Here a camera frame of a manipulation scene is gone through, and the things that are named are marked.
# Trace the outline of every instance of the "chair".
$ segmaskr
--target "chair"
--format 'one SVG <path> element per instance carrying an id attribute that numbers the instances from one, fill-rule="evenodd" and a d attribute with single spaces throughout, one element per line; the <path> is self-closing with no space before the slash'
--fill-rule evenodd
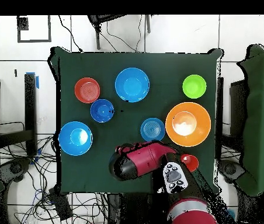
<path id="1" fill-rule="evenodd" d="M 100 39 L 99 39 L 99 32 L 101 32 L 100 30 L 100 25 L 103 22 L 108 22 L 110 20 L 114 20 L 116 18 L 122 17 L 125 15 L 88 15 L 88 19 L 90 21 L 90 23 L 92 24 L 92 26 L 95 28 L 96 30 L 96 41 L 97 41 L 97 49 L 100 50 Z M 147 22 L 147 29 L 148 29 L 148 33 L 151 32 L 151 26 L 150 26 L 150 15 L 145 15 L 145 19 Z"/>

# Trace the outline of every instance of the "floor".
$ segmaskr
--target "floor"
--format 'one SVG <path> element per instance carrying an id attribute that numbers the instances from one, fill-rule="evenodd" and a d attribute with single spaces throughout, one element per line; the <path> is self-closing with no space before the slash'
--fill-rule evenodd
<path id="1" fill-rule="evenodd" d="M 21 39 L 43 40 L 48 38 L 47 16 L 28 16 L 29 30 L 21 31 Z M 144 41 L 144 15 L 127 15 L 108 23 L 110 34 L 122 38 L 134 49 L 138 43 L 138 51 L 148 53 L 184 52 L 206 53 L 212 48 L 224 50 L 221 61 L 221 76 L 224 77 L 224 133 L 229 133 L 230 126 L 230 83 L 244 78 L 236 62 L 245 58 L 246 48 L 250 44 L 264 45 L 264 15 L 154 15 L 151 18 L 151 33 L 146 33 Z M 61 16 L 64 26 L 72 31 L 76 44 L 84 51 L 98 52 L 96 49 L 95 31 L 87 16 Z M 102 34 L 117 51 L 133 52 L 123 41 L 109 35 L 106 23 L 102 25 Z M 107 40 L 100 36 L 100 52 L 113 52 L 114 49 Z M 39 76 L 37 89 L 37 139 L 43 146 L 46 138 L 55 133 L 55 81 L 47 64 L 50 48 L 63 47 L 69 51 L 78 51 L 77 46 L 64 27 L 58 16 L 51 16 L 51 42 L 46 43 L 18 43 L 16 16 L 0 16 L 0 120 L 1 123 L 14 121 L 24 122 L 24 74 L 35 72 Z M 1 132 L 21 130 L 21 124 L 7 124 L 1 126 Z M 11 146 L 11 151 L 21 150 L 21 146 Z M 54 152 L 50 142 L 44 147 L 43 153 Z M 6 150 L 0 150 L 0 164 L 10 159 Z M 39 160 L 39 165 L 46 161 Z M 54 162 L 48 163 L 45 171 L 48 188 L 55 185 L 56 169 Z M 34 165 L 29 172 L 35 187 L 40 188 L 42 179 Z M 25 174 L 20 183 L 13 182 L 8 197 L 8 212 L 11 224 L 20 224 L 16 219 L 23 218 L 25 212 L 35 203 L 36 190 L 32 185 L 32 178 Z M 232 185 L 224 182 L 218 176 L 218 185 L 225 203 L 236 214 L 238 210 L 237 193 Z M 98 215 L 94 217 L 96 224 L 103 224 L 103 215 L 97 205 L 94 194 L 69 194 L 68 200 L 76 215 Z M 40 209 L 39 215 L 48 219 L 48 212 Z M 89 216 L 68 219 L 35 220 L 30 214 L 25 224 L 85 224 Z"/>

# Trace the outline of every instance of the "green bowl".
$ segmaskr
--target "green bowl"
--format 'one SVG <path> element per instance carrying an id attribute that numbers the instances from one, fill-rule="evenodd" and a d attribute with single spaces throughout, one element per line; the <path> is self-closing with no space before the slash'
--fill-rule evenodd
<path id="1" fill-rule="evenodd" d="M 202 96 L 206 88 L 206 81 L 199 75 L 187 76 L 182 85 L 184 94 L 191 99 L 197 99 Z"/>

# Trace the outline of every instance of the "red bowl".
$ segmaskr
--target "red bowl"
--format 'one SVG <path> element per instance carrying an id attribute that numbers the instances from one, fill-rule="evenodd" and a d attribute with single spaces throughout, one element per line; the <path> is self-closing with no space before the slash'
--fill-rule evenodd
<path id="1" fill-rule="evenodd" d="M 100 95 L 100 86 L 92 78 L 82 78 L 75 85 L 75 95 L 83 103 L 93 103 Z"/>
<path id="2" fill-rule="evenodd" d="M 184 154 L 181 156 L 181 161 L 185 163 L 190 172 L 193 172 L 199 166 L 199 160 L 194 155 Z"/>

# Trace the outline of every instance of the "dark blue bowl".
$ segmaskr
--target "dark blue bowl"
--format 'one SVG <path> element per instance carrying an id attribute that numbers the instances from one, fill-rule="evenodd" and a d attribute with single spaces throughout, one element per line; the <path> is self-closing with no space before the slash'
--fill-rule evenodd
<path id="1" fill-rule="evenodd" d="M 83 155 L 92 146 L 92 132 L 84 123 L 69 122 L 60 130 L 58 141 L 65 153 L 72 156 Z"/>
<path id="2" fill-rule="evenodd" d="M 116 93 L 127 102 L 139 102 L 150 89 L 148 76 L 140 69 L 127 68 L 121 71 L 115 82 Z"/>
<path id="3" fill-rule="evenodd" d="M 95 121 L 105 123 L 112 118 L 113 114 L 114 108 L 110 101 L 100 99 L 92 103 L 91 116 Z"/>
<path id="4" fill-rule="evenodd" d="M 161 141 L 165 135 L 164 123 L 159 118 L 148 118 L 141 125 L 140 134 L 147 142 L 152 140 Z"/>

